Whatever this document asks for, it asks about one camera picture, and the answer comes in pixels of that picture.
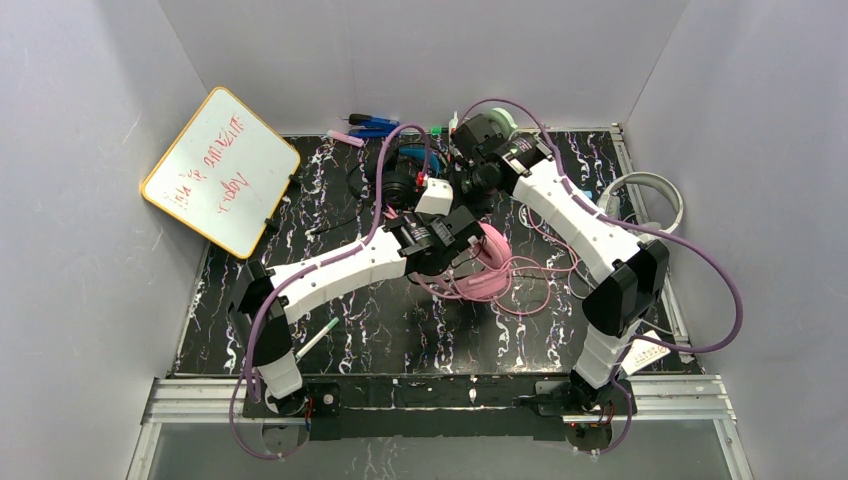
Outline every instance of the table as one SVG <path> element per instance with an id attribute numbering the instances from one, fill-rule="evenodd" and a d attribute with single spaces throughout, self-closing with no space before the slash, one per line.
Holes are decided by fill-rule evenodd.
<path id="1" fill-rule="evenodd" d="M 594 199 L 621 174 L 609 130 L 552 133 L 569 177 Z M 414 136 L 404 136 L 410 140 Z M 378 154 L 381 141 L 357 149 L 322 136 L 286 137 L 301 155 L 300 188 L 293 185 L 272 220 L 279 232 L 267 232 L 252 259 L 266 266 L 299 261 L 348 244 L 364 235 L 372 214 L 364 209 L 350 224 L 316 237 L 306 230 L 352 218 L 357 201 L 348 193 L 345 174 L 356 162 Z M 444 145 L 443 138 L 434 141 Z M 625 198 L 624 215 L 632 212 Z M 568 266 L 567 254 L 528 228 L 520 204 L 507 196 L 495 202 L 491 223 L 509 239 L 516 255 Z M 244 262 L 210 245 L 198 275 L 172 375 L 236 376 L 244 347 L 227 323 L 228 292 Z M 521 309 L 544 298 L 542 282 L 518 279 L 513 305 Z M 564 280 L 554 282 L 549 307 L 533 316 L 502 313 L 492 304 L 434 300 L 400 278 L 359 289 L 313 310 L 293 327 L 295 349 L 338 316 L 342 321 L 300 363 L 304 375 L 519 374 L 567 372 L 583 348 L 587 322 L 580 301 Z M 661 303 L 648 321 L 668 329 Z M 660 334 L 666 341 L 673 338 Z M 695 361 L 673 353 L 646 372 L 700 373 Z"/>

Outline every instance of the whiteboard frame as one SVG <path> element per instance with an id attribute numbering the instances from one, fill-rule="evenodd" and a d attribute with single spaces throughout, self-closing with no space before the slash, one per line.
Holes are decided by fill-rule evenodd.
<path id="1" fill-rule="evenodd" d="M 165 207 L 164 207 L 161 203 L 159 203 L 159 202 L 157 202 L 155 199 L 153 199 L 153 198 L 151 198 L 151 197 L 147 196 L 147 193 L 145 192 L 145 189 L 147 188 L 147 184 L 148 184 L 148 182 L 150 182 L 150 180 L 153 178 L 153 176 L 154 176 L 154 175 L 156 175 L 156 171 L 157 171 L 157 170 L 159 170 L 159 167 L 160 167 L 160 166 L 162 166 L 162 163 L 165 161 L 165 159 L 166 159 L 166 158 L 168 158 L 168 155 L 171 153 L 171 151 L 174 149 L 174 147 L 176 147 L 176 146 L 177 146 L 177 144 L 178 144 L 178 143 L 180 143 L 180 140 L 183 138 L 183 135 L 185 134 L 185 132 L 186 132 L 186 131 L 188 130 L 188 128 L 189 128 L 189 127 L 190 127 L 190 126 L 194 123 L 194 120 L 197 118 L 197 116 L 198 116 L 198 115 L 200 115 L 200 112 L 202 112 L 202 111 L 203 111 L 203 109 L 206 107 L 206 104 L 207 104 L 207 103 L 209 103 L 209 100 L 212 98 L 212 96 L 213 96 L 213 95 L 215 95 L 215 93 L 216 93 L 217 91 L 219 91 L 219 90 L 223 90 L 223 91 L 224 91 L 224 92 L 226 92 L 228 95 L 230 95 L 230 96 L 231 96 L 231 97 L 232 97 L 232 98 L 233 98 L 236 102 L 238 102 L 238 103 L 239 103 L 242 107 L 244 107 L 244 109 L 245 109 L 245 110 L 247 110 L 248 112 L 250 112 L 250 114 L 251 114 L 251 115 L 253 115 L 253 116 L 254 116 L 254 118 L 256 118 L 257 120 L 259 120 L 259 123 L 261 123 L 262 125 L 264 125 L 264 126 L 265 126 L 265 128 L 267 128 L 267 129 L 268 129 L 271 133 L 273 133 L 273 134 L 274 134 L 274 136 L 276 136 L 276 137 L 280 140 L 280 142 L 282 142 L 282 143 L 283 143 L 283 145 L 285 145 L 285 146 L 287 146 L 288 148 L 290 148 L 290 149 L 291 149 L 291 151 L 292 151 L 292 152 L 294 152 L 294 154 L 297 156 L 297 163 L 295 164 L 295 168 L 294 168 L 294 170 L 291 172 L 291 174 L 289 174 L 289 178 L 287 179 L 287 181 L 286 181 L 285 185 L 283 185 L 283 190 L 280 192 L 280 196 L 277 198 L 277 201 L 276 201 L 276 202 L 274 202 L 274 204 L 271 206 L 271 210 L 268 212 L 268 215 L 267 215 L 265 218 L 271 218 L 271 216 L 274 214 L 274 211 L 275 211 L 275 210 L 277 209 L 277 207 L 280 205 L 280 202 L 282 201 L 283 196 L 285 196 L 286 191 L 288 191 L 288 189 L 289 189 L 289 185 L 291 184 L 291 175 L 292 175 L 292 174 L 294 174 L 294 172 L 296 172 L 298 168 L 300 168 L 300 163 L 301 163 L 301 161 L 302 161 L 302 159 L 300 158 L 300 152 L 298 152 L 296 148 L 294 148 L 293 146 L 291 146 L 291 144 L 290 144 L 290 143 L 288 143 L 287 141 L 285 141 L 285 140 L 283 139 L 283 137 L 282 137 L 282 136 L 280 136 L 280 134 L 279 134 L 279 133 L 277 133 L 277 131 L 276 131 L 276 130 L 274 130 L 273 128 L 271 128 L 271 127 L 270 127 L 270 125 L 268 125 L 267 123 L 265 123 L 265 121 L 264 121 L 264 120 L 262 120 L 262 118 L 260 118 L 260 117 L 259 117 L 259 115 L 257 115 L 257 114 L 256 114 L 253 110 L 251 110 L 251 109 L 250 109 L 250 107 L 248 107 L 247 105 L 245 105 L 245 104 L 244 104 L 244 102 L 242 102 L 242 101 L 241 101 L 241 99 L 239 99 L 237 96 L 235 96 L 235 95 L 233 94 L 233 92 L 229 91 L 226 87 L 222 87 L 222 86 L 215 87 L 215 88 L 213 88 L 213 89 L 212 89 L 212 91 L 211 91 L 211 92 L 209 92 L 209 95 L 207 95 L 207 96 L 206 96 L 206 99 L 205 99 L 205 100 L 203 100 L 203 103 L 201 103 L 201 104 L 200 104 L 200 107 L 198 107 L 198 108 L 197 108 L 197 111 L 196 111 L 196 112 L 194 112 L 194 115 L 192 115 L 192 116 L 191 116 L 191 119 L 188 121 L 188 123 L 186 123 L 186 126 L 185 126 L 185 127 L 183 127 L 183 129 L 182 129 L 182 131 L 180 132 L 180 134 L 179 134 L 179 135 L 177 135 L 177 138 L 173 141 L 173 143 L 171 143 L 171 146 L 170 146 L 170 147 L 168 147 L 168 150 L 167 150 L 167 151 L 165 151 L 165 153 L 162 155 L 162 158 L 160 158 L 160 159 L 159 159 L 159 162 L 157 162 L 157 163 L 156 163 L 156 166 L 155 166 L 155 167 L 153 167 L 153 171 L 152 171 L 152 172 L 150 172 L 150 175 L 148 175 L 148 176 L 147 176 L 147 178 L 145 178 L 145 179 L 144 179 L 144 181 L 141 183 L 141 196 L 142 196 L 142 197 L 144 197 L 144 199 L 145 199 L 145 200 L 147 200 L 148 202 L 150 202 L 150 203 L 152 203 L 153 205 L 156 205 L 157 207 L 159 207 L 162 211 L 164 211 L 164 212 L 165 212 L 165 213 L 167 213 L 168 215 L 171 215 L 172 217 L 174 217 L 174 218 L 176 218 L 177 220 L 179 220 L 179 221 L 180 221 L 180 223 L 182 223 L 182 224 L 186 225 L 187 227 L 191 228 L 191 229 L 192 229 L 192 230 L 194 230 L 195 232 L 197 232 L 197 233 L 199 233 L 200 235 L 202 235 L 204 238 L 206 238 L 206 239 L 207 239 L 207 240 L 209 240 L 210 242 L 212 242 L 212 243 L 214 243 L 215 245 L 217 245 L 217 246 L 221 247 L 222 249 L 224 249 L 224 250 L 225 250 L 227 253 L 229 253 L 230 255 L 232 255 L 232 256 L 234 256 L 234 257 L 236 257 L 236 258 L 242 259 L 242 260 L 246 260 L 246 259 L 250 258 L 250 256 L 251 256 L 251 255 L 253 255 L 253 252 L 254 252 L 254 251 L 256 251 L 256 247 L 259 245 L 259 240 L 262 238 L 262 235 L 265 233 L 265 230 L 268 228 L 268 226 L 267 226 L 267 225 L 265 225 L 265 226 L 264 226 L 261 230 L 259 230 L 259 234 L 256 236 L 256 240 L 254 240 L 254 242 L 253 242 L 253 247 L 251 247 L 250 252 L 248 252 L 248 253 L 247 253 L 247 255 L 242 256 L 241 254 L 239 254 L 239 253 L 236 253 L 236 252 L 232 251 L 232 250 L 231 250 L 229 247 L 227 247 L 226 245 L 223 245 L 223 244 L 221 244 L 221 243 L 218 243 L 218 242 L 217 242 L 214 238 L 212 238 L 212 237 L 211 237 L 210 235 L 208 235 L 206 232 L 203 232 L 203 231 L 199 230 L 198 228 L 196 228 L 196 227 L 195 227 L 194 225 L 192 225 L 192 224 L 191 224 L 188 220 L 186 220 L 185 218 L 183 218 L 182 216 L 180 216 L 180 215 L 179 215 L 176 211 L 173 211 L 173 210 L 171 210 L 171 209 L 165 208 Z"/>

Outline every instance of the white wall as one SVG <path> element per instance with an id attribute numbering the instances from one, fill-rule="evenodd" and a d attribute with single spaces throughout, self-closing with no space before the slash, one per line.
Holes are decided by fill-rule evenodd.
<path id="1" fill-rule="evenodd" d="M 503 95 L 549 124 L 627 118 L 688 0 L 160 0 L 207 89 L 281 132 L 352 111 L 445 125 Z"/>
<path id="2" fill-rule="evenodd" d="M 637 168 L 687 202 L 684 235 L 739 282 L 721 373 L 757 478 L 845 478 L 848 4 L 693 2 L 626 125 Z M 674 252 L 694 343 L 730 328 L 717 276 Z"/>
<path id="3" fill-rule="evenodd" d="M 155 0 L 0 8 L 0 478 L 124 478 L 202 242 L 139 184 L 205 90 Z"/>

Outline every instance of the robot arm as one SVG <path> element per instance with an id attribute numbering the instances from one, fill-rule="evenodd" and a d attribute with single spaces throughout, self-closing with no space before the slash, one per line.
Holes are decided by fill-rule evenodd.
<path id="1" fill-rule="evenodd" d="M 244 341 L 251 316 L 275 287 L 311 264 L 318 268 L 289 285 L 270 310 L 255 349 L 254 365 L 272 395 L 282 398 L 302 385 L 288 324 L 313 308 L 365 285 L 410 273 L 439 275 L 461 252 L 483 237 L 477 218 L 488 211 L 498 190 L 533 209 L 589 267 L 598 287 L 583 301 L 589 321 L 583 353 L 571 372 L 572 402 L 591 408 L 609 392 L 609 379 L 639 325 L 656 302 L 665 281 L 668 249 L 658 241 L 642 243 L 620 227 L 598 219 L 562 188 L 551 151 L 537 137 L 506 138 L 478 115 L 452 136 L 466 168 L 450 186 L 431 179 L 416 212 L 402 213 L 377 232 L 358 253 L 322 267 L 350 245 L 314 259 L 264 268 L 258 262 L 242 272 L 230 304 L 230 320 Z M 451 212 L 444 213 L 448 206 Z"/>
<path id="2" fill-rule="evenodd" d="M 572 401 L 596 405 L 610 391 L 610 376 L 639 326 L 659 298 L 668 267 L 668 249 L 646 243 L 581 208 L 562 187 L 551 150 L 529 133 L 504 135 L 484 115 L 463 123 L 454 144 L 469 168 L 456 179 L 455 205 L 485 211 L 497 190 L 523 202 L 550 225 L 583 259 L 598 287 L 583 301 L 589 329 L 571 372 Z M 591 202 L 583 196 L 583 202 Z"/>
<path id="3" fill-rule="evenodd" d="M 434 183 L 430 188 L 444 196 L 443 188 L 435 187 L 442 185 Z M 443 205 L 444 201 L 435 203 Z M 447 215 L 422 213 L 423 210 L 427 210 L 426 206 L 417 213 L 401 213 L 388 220 L 362 250 L 326 267 L 322 262 L 354 246 L 345 245 L 288 265 L 266 268 L 259 262 L 248 263 L 233 289 L 229 307 L 230 322 L 242 343 L 246 343 L 252 317 L 265 298 L 305 267 L 317 267 L 280 292 L 280 300 L 271 307 L 270 318 L 256 343 L 253 364 L 274 397 L 283 398 L 303 385 L 289 324 L 315 307 L 372 283 L 411 273 L 438 275 L 461 252 L 483 238 L 483 229 L 466 208 Z"/>

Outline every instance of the whiteboard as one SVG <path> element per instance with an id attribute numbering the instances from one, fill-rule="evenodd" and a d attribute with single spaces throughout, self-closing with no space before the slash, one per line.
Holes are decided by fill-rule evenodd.
<path id="1" fill-rule="evenodd" d="M 238 258 L 253 253 L 300 155 L 217 87 L 141 186 L 145 199 Z"/>

